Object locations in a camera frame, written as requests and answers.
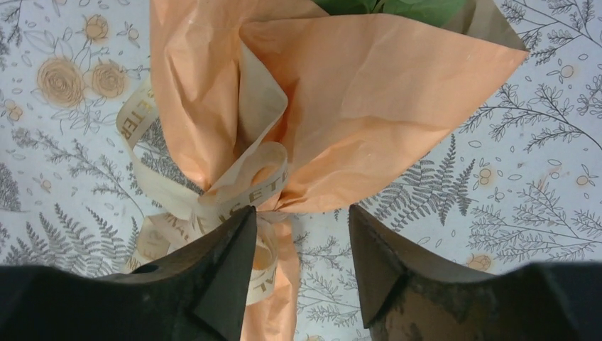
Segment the orange paper bouquet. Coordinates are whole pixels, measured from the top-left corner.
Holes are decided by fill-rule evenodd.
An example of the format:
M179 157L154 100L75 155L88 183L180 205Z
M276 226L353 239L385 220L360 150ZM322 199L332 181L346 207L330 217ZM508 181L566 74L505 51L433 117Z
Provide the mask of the orange paper bouquet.
M178 168L203 195L257 139L288 180L264 214L242 340L291 340L299 261L286 219L375 195L466 121L527 55L492 1L435 19L313 1L152 1L151 84Z

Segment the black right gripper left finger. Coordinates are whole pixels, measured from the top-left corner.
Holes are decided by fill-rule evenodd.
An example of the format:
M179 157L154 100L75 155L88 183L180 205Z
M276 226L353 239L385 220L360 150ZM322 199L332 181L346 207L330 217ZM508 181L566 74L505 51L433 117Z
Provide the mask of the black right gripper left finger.
M238 340L256 248L248 206L129 274L1 267L2 340Z

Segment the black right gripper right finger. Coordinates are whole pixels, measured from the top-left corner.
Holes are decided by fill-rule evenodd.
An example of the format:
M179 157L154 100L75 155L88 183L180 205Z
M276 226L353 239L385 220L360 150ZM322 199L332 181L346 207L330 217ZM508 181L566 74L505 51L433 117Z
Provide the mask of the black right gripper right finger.
M601 263L470 269L349 208L363 325L373 340L600 340Z

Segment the cream printed ribbon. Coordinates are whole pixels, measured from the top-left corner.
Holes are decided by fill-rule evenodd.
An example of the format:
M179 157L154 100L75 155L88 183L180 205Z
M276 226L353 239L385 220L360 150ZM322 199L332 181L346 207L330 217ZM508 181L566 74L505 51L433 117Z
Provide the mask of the cream printed ribbon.
M259 207L282 191L288 180L288 155L276 142L255 140L218 179L199 195L147 167L133 149L158 119L150 79L145 79L120 109L116 127L131 157L139 188L169 214L148 217L149 231L160 232L172 251L203 237L239 208Z

